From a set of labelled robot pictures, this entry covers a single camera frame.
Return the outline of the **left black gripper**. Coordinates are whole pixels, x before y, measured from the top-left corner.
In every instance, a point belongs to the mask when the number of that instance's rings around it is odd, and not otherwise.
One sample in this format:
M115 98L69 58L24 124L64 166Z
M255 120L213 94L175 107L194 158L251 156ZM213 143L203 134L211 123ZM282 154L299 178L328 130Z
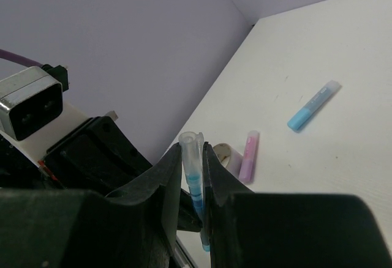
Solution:
M44 152L37 166L1 138L1 190L87 189L101 195L152 165L110 117L92 117Z

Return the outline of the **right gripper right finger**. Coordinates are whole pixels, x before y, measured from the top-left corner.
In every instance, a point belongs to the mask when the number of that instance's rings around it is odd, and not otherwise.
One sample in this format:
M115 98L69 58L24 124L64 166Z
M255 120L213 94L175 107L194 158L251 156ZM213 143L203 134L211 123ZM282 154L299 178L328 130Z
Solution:
M370 208L355 195L256 193L203 146L212 267L390 267Z

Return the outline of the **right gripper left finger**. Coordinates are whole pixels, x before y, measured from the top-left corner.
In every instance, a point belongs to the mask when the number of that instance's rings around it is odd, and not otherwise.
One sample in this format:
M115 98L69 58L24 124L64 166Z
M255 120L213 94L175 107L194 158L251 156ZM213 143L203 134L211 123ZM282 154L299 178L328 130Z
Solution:
M2 267L168 267L181 149L108 197L89 190L1 190Z

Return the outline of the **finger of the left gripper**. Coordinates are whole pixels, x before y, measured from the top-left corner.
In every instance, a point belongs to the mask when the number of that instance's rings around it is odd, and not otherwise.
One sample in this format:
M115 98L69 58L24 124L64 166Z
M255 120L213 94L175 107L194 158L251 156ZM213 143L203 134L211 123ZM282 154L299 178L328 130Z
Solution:
M202 221L196 216L188 216L187 214L179 214L177 230L187 231L192 233L199 233L203 228Z
M202 217L195 210L192 197L189 192L181 189L179 201L179 219L185 222L202 222Z

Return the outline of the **blue pen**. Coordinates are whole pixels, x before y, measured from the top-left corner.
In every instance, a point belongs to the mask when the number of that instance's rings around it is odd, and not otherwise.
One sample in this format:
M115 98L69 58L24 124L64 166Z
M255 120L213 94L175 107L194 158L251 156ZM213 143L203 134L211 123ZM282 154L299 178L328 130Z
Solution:
M186 182L192 199L192 205L199 219L202 221L202 225L203 225L200 231L200 239L202 242L202 247L205 252L210 252L209 237L204 223L205 204L204 204L203 192L202 192L202 177L200 174L189 174L186 175Z

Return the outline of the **clear pen cap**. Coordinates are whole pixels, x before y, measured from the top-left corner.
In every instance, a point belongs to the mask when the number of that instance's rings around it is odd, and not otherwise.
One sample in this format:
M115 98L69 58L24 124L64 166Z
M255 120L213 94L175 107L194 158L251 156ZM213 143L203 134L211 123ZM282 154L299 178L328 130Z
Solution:
M202 197L202 132L184 132L180 134L179 145L183 161L183 170L189 192L196 200Z

